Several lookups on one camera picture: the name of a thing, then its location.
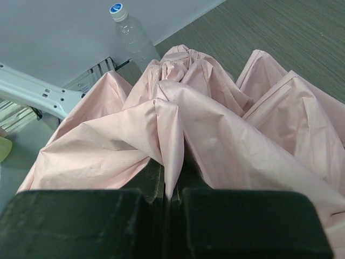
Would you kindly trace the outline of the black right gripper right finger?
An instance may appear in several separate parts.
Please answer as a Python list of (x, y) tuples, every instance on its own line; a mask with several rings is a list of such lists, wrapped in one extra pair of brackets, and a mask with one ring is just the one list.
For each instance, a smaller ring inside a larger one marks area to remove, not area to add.
[(316, 210), (296, 192), (215, 190), (183, 167), (168, 258), (333, 258)]

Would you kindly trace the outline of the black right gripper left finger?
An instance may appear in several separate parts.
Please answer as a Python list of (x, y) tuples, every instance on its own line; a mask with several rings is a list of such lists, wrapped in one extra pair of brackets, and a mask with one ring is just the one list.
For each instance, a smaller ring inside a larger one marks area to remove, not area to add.
[(118, 190), (32, 190), (1, 215), (1, 258), (160, 258), (164, 168)]

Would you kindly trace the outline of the pink and black umbrella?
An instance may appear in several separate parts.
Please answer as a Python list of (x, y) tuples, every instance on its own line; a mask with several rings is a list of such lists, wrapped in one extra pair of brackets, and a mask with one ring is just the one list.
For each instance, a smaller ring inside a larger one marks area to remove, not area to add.
[(344, 258), (344, 104), (262, 50), (237, 80), (184, 45), (152, 61), (135, 85), (106, 73), (18, 191), (118, 189), (152, 159), (171, 197), (185, 157), (215, 189), (304, 194)]

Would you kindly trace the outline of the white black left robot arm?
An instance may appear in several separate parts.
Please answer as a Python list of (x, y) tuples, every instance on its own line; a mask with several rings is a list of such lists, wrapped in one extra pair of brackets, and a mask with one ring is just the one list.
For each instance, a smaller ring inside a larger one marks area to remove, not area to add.
[(84, 94), (51, 85), (1, 64), (1, 98), (30, 106), (61, 120), (74, 109)]

